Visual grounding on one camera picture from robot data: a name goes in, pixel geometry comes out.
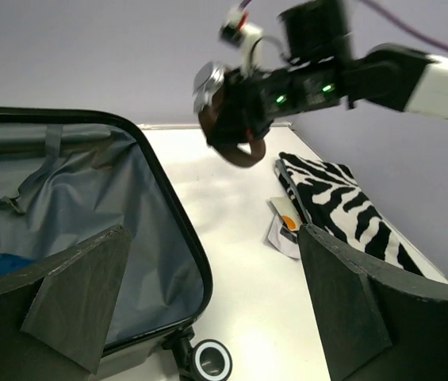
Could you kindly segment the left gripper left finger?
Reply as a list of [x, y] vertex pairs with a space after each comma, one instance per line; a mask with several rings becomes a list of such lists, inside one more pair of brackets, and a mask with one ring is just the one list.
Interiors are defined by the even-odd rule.
[[131, 237], [116, 225], [0, 276], [0, 380], [97, 372]]

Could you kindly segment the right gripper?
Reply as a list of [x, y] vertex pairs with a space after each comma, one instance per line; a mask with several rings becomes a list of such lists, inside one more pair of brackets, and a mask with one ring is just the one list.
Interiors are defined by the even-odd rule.
[[233, 78], [239, 103], [255, 124], [339, 105], [344, 74], [355, 67], [343, 2], [307, 1], [279, 19], [286, 41], [263, 34], [260, 66]]

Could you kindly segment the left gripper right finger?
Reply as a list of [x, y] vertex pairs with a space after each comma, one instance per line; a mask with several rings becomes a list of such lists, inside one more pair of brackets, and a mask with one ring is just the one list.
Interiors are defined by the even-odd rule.
[[332, 380], [448, 380], [448, 284], [314, 225], [298, 243]]

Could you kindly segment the brown silver headphones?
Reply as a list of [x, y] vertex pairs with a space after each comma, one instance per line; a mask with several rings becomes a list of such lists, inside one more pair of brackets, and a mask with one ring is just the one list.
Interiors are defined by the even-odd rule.
[[266, 155], [264, 136], [271, 123], [255, 124], [239, 103], [240, 91], [233, 89], [240, 70], [210, 61], [193, 80], [193, 112], [206, 144], [228, 163], [241, 168], [258, 164]]

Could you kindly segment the orange white card packet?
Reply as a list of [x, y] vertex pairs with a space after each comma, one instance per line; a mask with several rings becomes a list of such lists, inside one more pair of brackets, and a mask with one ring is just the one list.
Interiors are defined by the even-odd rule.
[[299, 231], [302, 225], [301, 217], [289, 197], [272, 197], [268, 203], [273, 212], [270, 231], [285, 231], [287, 233]]

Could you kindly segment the zebra striped blanket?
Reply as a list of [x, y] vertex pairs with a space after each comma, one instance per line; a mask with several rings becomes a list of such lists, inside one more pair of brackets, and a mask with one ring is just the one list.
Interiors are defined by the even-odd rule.
[[423, 275], [347, 165], [280, 152], [274, 170], [303, 224], [315, 225], [360, 252]]

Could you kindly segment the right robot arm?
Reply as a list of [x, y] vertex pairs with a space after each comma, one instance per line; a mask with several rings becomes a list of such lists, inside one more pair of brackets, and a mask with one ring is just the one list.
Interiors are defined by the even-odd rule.
[[214, 147], [261, 140], [272, 122], [346, 101], [365, 100], [402, 113], [448, 120], [448, 58], [398, 44], [381, 44], [361, 58], [350, 49], [341, 1], [308, 1], [279, 16], [286, 42], [283, 66], [261, 67], [256, 48], [266, 38], [241, 7], [230, 11], [222, 40], [239, 49], [241, 64], [211, 62], [194, 83], [200, 112], [216, 94], [223, 101], [207, 136]]

